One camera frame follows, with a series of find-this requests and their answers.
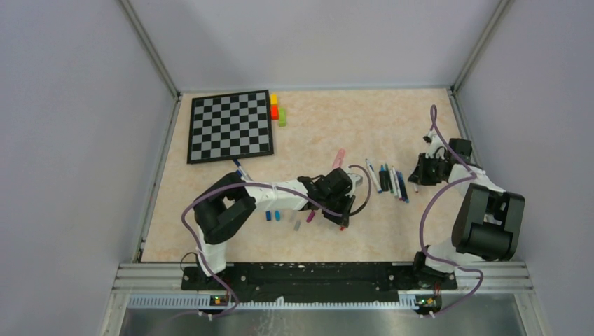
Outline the white grey marker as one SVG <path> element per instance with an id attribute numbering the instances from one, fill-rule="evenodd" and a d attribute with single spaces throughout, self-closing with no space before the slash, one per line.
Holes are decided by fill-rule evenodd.
<path id="1" fill-rule="evenodd" d="M 394 195 L 395 195 L 395 197 L 398 200 L 402 201 L 403 198 L 401 196 L 401 191 L 400 191 L 400 187 L 399 187 L 399 181 L 398 181 L 398 178 L 397 178 L 397 175 L 396 175 L 396 170 L 395 170 L 394 167 L 391 167 L 390 174 L 391 174 L 391 179 L 392 179 L 392 185 L 393 185 L 393 188 L 394 188 Z"/>

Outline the white pen blue cap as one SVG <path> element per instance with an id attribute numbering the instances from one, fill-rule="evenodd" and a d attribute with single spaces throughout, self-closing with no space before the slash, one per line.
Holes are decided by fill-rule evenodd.
<path id="1" fill-rule="evenodd" d="M 373 184 L 375 186 L 375 189 L 377 190 L 377 193 L 382 193 L 383 192 L 382 186 L 380 185 L 380 182 L 379 182 L 377 176 L 375 175 L 375 170 L 373 168 L 373 165 L 371 164 L 371 161 L 366 158 L 365 159 L 365 163 L 366 163 L 366 167 L 368 169 L 368 172 L 369 172 L 369 174 L 371 176 L 371 180 L 372 180 L 372 182 L 373 182 Z"/>

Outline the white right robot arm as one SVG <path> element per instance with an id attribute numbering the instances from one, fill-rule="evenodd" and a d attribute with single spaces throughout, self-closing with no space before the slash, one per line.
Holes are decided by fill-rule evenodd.
<path id="1" fill-rule="evenodd" d="M 421 186 L 441 182 L 463 195 L 451 237 L 416 253 L 412 282 L 430 288 L 454 272 L 454 265 L 480 261 L 509 261 L 514 256 L 525 208 L 525 198 L 494 184 L 486 171 L 471 162 L 471 141 L 451 138 L 444 143 L 426 135 L 429 147 L 418 156 L 408 181 Z"/>

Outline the black blue highlighter marker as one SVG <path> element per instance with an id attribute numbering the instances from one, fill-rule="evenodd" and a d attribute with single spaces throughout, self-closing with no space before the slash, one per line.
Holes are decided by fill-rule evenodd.
<path id="1" fill-rule="evenodd" d="M 389 182 L 386 179 L 387 178 L 386 173 L 387 172 L 385 171 L 384 165 L 382 165 L 380 167 L 380 171 L 379 171 L 380 185 L 382 186 L 383 192 L 390 192 Z"/>

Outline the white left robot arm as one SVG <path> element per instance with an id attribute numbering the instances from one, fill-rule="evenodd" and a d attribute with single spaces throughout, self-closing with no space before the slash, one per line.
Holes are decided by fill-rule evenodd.
<path id="1" fill-rule="evenodd" d="M 198 225 L 198 281 L 208 289 L 220 287 L 226 268 L 226 244 L 255 211 L 321 211 L 343 228 L 357 214 L 355 191 L 363 177 L 342 168 L 326 175 L 274 183 L 248 181 L 228 173 L 199 196 L 192 210 Z"/>

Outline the pink highlighter marker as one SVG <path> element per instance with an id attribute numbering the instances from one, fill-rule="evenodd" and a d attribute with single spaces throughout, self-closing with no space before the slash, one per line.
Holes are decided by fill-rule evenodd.
<path id="1" fill-rule="evenodd" d="M 335 156 L 335 159 L 334 159 L 333 165 L 332 165 L 332 169 L 340 168 L 343 165 L 344 157 L 345 157 L 345 149 L 341 148 Z"/>

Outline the magenta pen cap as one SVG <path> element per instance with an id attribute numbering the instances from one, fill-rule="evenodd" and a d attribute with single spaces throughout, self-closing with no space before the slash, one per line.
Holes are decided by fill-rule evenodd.
<path id="1" fill-rule="evenodd" d="M 311 211 L 306 219 L 306 222 L 310 223 L 312 221 L 312 219 L 315 217 L 315 214 L 316 213 L 314 211 Z"/>

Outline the dark blue pen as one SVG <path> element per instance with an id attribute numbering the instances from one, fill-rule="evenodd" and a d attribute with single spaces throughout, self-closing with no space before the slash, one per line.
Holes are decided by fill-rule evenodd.
<path id="1" fill-rule="evenodd" d="M 398 171 L 395 171 L 395 181 L 398 184 L 400 200 L 405 202 L 406 197 L 405 197 L 404 190 L 403 190 L 403 182 L 401 181 L 400 173 Z"/>

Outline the blue capped pen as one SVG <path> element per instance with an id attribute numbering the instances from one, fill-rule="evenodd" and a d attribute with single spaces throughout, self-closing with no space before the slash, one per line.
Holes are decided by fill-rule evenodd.
<path id="1" fill-rule="evenodd" d="M 405 203 L 409 203 L 408 192 L 406 190 L 406 183 L 404 181 L 403 174 L 400 171 L 398 171 L 398 172 L 400 173 L 401 181 L 403 182 L 403 190 L 404 190 L 404 194 L 405 194 L 405 197 L 406 197 Z"/>

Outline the green transparent pen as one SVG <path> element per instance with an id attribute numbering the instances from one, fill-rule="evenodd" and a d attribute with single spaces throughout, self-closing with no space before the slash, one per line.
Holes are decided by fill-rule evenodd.
<path id="1" fill-rule="evenodd" d="M 386 175 L 387 175 L 387 178 L 386 178 L 386 179 L 387 179 L 387 181 L 389 182 L 389 189 L 390 189 L 390 192 L 391 192 L 391 194 L 394 194 L 394 193 L 395 193 L 395 191 L 394 191 L 394 182 L 393 182 L 392 171 L 391 171 L 391 169 L 389 168 L 389 165 L 388 165 L 387 163 L 385 163 L 385 164 L 384 164 L 384 168 L 385 168 L 385 171 L 387 172 L 387 173 L 386 173 Z"/>

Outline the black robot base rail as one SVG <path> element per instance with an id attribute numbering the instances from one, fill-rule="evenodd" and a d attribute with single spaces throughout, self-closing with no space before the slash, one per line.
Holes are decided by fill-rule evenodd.
<path id="1" fill-rule="evenodd" d="M 401 291 L 455 290 L 452 274 L 425 271 L 411 262 L 237 262 L 207 276 L 199 266 L 183 271 L 184 291 L 226 291 L 240 302 L 372 303 L 396 302 Z"/>

